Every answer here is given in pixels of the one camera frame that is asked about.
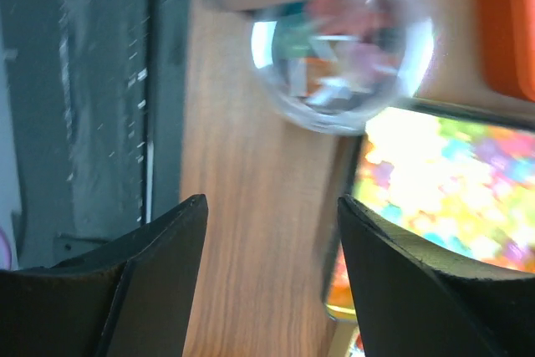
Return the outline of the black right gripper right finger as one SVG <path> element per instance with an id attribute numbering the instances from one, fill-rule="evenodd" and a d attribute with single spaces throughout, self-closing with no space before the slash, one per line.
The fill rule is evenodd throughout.
<path id="1" fill-rule="evenodd" d="M 532 356 L 534 276 L 464 257 L 351 196 L 338 227 L 368 356 Z"/>

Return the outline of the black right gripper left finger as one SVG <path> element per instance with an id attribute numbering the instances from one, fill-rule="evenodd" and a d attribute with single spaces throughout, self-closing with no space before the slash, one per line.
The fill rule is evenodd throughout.
<path id="1" fill-rule="evenodd" d="M 206 197 L 190 196 L 50 268 L 2 271 L 2 355 L 181 355 L 207 219 Z"/>

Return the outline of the black tin of star candies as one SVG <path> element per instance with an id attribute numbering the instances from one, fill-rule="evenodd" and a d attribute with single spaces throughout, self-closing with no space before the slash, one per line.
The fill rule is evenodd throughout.
<path id="1" fill-rule="evenodd" d="M 423 101 L 388 108 L 357 139 L 346 190 L 440 247 L 534 269 L 530 120 Z"/>

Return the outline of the clear glass jar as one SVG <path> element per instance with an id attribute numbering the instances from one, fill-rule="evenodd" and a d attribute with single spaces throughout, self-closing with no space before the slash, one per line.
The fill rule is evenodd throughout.
<path id="1" fill-rule="evenodd" d="M 279 0 L 255 13 L 250 44 L 283 115 L 308 130 L 354 135 L 415 95 L 434 24 L 425 0 Z"/>

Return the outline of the orange box of lollipops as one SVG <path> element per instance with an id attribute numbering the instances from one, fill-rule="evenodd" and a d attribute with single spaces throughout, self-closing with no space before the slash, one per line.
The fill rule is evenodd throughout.
<path id="1" fill-rule="evenodd" d="M 534 0 L 475 0 L 481 72 L 500 94 L 534 101 Z"/>

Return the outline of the gold tin of lollipops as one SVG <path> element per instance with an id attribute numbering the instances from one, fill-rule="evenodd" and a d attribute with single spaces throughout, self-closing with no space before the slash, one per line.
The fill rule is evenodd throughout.
<path id="1" fill-rule="evenodd" d="M 365 357 L 359 326 L 355 322 L 336 323 L 328 357 Z"/>

